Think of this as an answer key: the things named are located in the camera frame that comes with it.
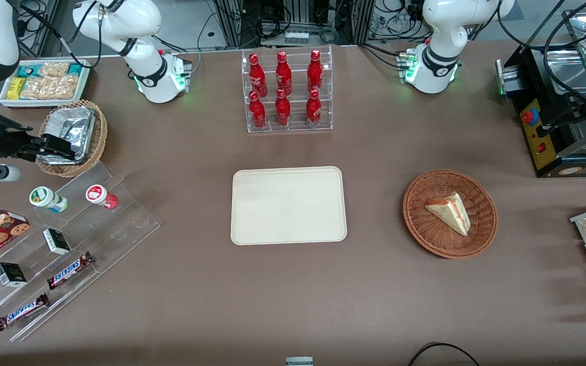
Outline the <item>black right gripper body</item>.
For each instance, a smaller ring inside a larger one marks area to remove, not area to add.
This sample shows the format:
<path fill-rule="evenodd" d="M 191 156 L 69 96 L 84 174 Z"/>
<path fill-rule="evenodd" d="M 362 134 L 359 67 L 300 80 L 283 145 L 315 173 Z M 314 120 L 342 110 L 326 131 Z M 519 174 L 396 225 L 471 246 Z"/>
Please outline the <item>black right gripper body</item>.
<path fill-rule="evenodd" d="M 4 116 L 0 116 L 0 158 L 35 161 L 36 156 L 28 149 L 34 137 L 28 134 L 32 127 L 23 125 Z"/>

